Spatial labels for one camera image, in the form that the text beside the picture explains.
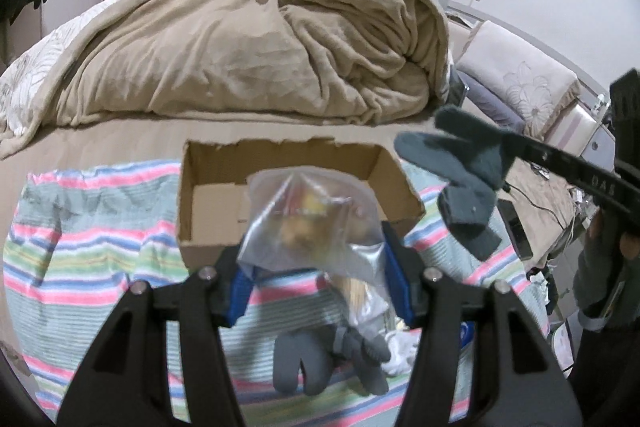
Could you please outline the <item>teal knitted glove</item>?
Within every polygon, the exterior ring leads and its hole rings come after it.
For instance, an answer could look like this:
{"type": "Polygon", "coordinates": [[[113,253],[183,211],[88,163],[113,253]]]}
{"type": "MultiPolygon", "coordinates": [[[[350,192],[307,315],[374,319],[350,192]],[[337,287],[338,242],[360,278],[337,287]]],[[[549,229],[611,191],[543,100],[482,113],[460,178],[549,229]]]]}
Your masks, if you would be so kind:
{"type": "Polygon", "coordinates": [[[394,149],[401,159],[447,181],[437,199],[442,220],[469,253],[485,261],[500,244],[489,221],[514,164],[509,140],[516,133],[454,106],[437,109],[434,125],[434,132],[399,133],[394,149]]]}

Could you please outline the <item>white sock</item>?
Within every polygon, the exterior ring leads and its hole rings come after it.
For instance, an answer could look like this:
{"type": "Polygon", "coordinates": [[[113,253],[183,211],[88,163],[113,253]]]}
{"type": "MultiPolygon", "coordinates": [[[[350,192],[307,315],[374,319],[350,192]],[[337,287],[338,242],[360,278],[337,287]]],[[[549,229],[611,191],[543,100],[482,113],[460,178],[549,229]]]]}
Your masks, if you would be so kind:
{"type": "Polygon", "coordinates": [[[421,332],[390,331],[385,335],[390,359],[382,364],[383,372],[390,377],[408,375],[412,372],[418,355],[421,332]]]}

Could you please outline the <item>beige fleece blanket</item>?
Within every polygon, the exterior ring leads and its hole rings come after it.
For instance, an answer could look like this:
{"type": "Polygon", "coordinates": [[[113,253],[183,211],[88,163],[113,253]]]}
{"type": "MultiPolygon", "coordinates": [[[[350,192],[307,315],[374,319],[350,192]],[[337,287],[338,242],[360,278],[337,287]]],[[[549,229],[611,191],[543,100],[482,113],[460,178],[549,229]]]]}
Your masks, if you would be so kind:
{"type": "Polygon", "coordinates": [[[119,0],[63,52],[1,153],[43,126],[127,113],[388,124],[446,101],[449,57],[437,0],[119,0]]]}

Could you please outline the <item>brown cardboard box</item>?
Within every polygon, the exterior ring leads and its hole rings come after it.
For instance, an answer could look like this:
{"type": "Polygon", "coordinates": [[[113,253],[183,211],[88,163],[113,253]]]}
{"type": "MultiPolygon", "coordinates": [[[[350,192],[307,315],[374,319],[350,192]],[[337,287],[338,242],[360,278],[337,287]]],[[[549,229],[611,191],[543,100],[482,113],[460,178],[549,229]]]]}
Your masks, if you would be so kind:
{"type": "Polygon", "coordinates": [[[189,270],[215,263],[251,225],[267,223],[302,251],[313,239],[378,243],[380,220],[405,236],[423,202],[399,160],[378,144],[244,139],[186,142],[180,172],[176,239],[189,270]]]}

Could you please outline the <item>white floral bed sheet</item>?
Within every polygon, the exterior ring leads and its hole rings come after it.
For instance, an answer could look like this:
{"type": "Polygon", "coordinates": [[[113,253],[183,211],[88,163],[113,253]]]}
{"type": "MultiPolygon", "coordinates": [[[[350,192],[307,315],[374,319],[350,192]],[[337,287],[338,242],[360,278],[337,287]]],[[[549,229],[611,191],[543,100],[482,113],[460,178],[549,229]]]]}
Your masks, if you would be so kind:
{"type": "Polygon", "coordinates": [[[1,135],[21,136],[27,128],[29,106],[44,78],[80,32],[119,0],[103,0],[77,15],[25,51],[1,76],[1,135]]]}

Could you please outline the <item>clear plastic bag with snacks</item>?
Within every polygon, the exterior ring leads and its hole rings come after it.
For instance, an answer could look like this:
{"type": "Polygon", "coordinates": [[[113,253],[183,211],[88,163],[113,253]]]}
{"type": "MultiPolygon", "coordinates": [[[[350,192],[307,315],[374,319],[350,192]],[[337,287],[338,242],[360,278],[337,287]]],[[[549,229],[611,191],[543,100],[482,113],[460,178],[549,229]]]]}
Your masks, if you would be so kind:
{"type": "Polygon", "coordinates": [[[320,272],[337,292],[349,326],[367,338],[383,334],[390,311],[386,243],[370,187],[348,173],[302,166],[253,174],[247,196],[243,271],[255,281],[320,272]]]}

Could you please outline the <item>white floral pillow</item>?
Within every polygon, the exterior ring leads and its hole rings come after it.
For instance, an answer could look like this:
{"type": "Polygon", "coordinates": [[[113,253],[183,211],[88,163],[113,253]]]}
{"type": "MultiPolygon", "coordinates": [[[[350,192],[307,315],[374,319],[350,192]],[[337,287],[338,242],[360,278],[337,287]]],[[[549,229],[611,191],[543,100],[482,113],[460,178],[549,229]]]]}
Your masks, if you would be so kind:
{"type": "Polygon", "coordinates": [[[473,29],[457,68],[497,95],[524,119],[524,133],[539,140],[580,95],[571,69],[490,20],[473,29]]]}

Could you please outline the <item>blue Vinda tissue pack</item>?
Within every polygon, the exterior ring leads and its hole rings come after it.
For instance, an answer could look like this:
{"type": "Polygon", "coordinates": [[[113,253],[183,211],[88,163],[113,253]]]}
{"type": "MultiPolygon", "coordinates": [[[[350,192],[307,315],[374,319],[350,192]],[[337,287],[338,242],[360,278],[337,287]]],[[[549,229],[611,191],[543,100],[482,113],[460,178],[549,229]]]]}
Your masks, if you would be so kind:
{"type": "Polygon", "coordinates": [[[475,324],[473,322],[462,322],[460,325],[460,348],[463,349],[472,343],[475,336],[475,324]]]}

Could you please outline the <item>dark grey sock pair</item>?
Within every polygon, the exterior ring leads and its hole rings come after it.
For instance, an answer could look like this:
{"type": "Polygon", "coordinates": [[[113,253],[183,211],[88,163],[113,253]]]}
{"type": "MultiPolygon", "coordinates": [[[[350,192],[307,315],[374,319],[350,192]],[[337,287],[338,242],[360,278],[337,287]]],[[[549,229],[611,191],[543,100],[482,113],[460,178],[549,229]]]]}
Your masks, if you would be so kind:
{"type": "Polygon", "coordinates": [[[303,377],[303,393],[320,395],[329,386],[334,369],[350,363],[370,395],[388,392],[382,364],[392,354],[384,337],[364,337],[352,326],[328,324],[280,334],[273,346],[272,383],[282,395],[292,395],[303,377]]]}

